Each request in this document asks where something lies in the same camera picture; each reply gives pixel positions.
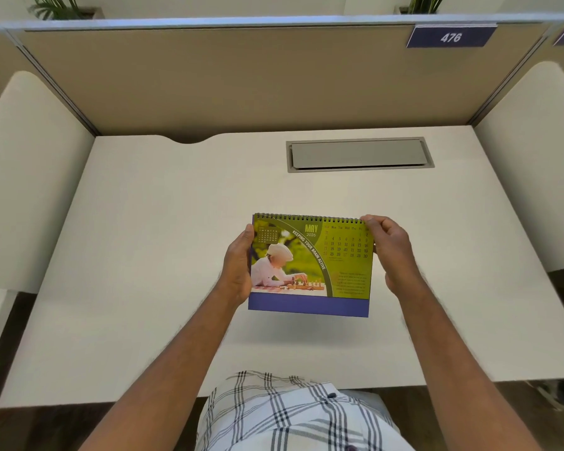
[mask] forearm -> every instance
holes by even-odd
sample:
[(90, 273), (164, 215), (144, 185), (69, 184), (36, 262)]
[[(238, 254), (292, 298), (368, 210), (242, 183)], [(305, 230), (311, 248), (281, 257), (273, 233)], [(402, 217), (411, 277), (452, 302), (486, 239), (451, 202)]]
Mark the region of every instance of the forearm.
[(428, 286), (397, 294), (450, 450), (539, 450)]
[(82, 451), (170, 451), (226, 334), (235, 306), (216, 287), (114, 404)]

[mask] floor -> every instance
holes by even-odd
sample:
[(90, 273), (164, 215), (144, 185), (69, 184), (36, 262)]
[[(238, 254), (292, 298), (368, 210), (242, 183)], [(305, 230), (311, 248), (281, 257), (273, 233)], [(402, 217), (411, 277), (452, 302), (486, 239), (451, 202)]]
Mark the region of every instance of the floor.
[[(551, 280), (564, 302), (564, 272)], [(564, 411), (554, 409), (526, 382), (499, 383), (505, 398), (547, 451), (564, 451)], [(402, 435), (418, 451), (446, 450), (425, 386), (373, 388), (386, 403)], [(176, 450), (192, 450), (198, 415), (205, 402), (196, 400)], [(0, 409), (0, 451), (75, 451), (112, 404), (63, 405)]]

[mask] purple calendar base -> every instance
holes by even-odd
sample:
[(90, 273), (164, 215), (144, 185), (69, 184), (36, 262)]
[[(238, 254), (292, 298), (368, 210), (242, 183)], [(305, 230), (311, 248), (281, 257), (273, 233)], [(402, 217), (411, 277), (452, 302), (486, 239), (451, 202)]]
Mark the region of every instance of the purple calendar base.
[(248, 309), (367, 318), (370, 301), (367, 299), (253, 292), (248, 296)]

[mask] right hand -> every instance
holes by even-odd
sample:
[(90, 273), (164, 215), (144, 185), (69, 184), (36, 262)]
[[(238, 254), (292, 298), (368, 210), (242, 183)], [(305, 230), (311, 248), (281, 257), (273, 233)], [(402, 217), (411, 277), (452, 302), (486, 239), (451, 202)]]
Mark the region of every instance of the right hand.
[(426, 284), (415, 263), (406, 230), (385, 216), (364, 215), (361, 219), (374, 236), (376, 254), (386, 272), (389, 289), (398, 295), (411, 286)]

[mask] white checkered shirt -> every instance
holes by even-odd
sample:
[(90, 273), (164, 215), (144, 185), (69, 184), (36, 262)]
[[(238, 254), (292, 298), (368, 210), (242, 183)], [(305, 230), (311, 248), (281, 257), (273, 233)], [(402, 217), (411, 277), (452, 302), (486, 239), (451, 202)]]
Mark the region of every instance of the white checkered shirt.
[(241, 371), (209, 396), (196, 451), (413, 451), (388, 416), (331, 383)]

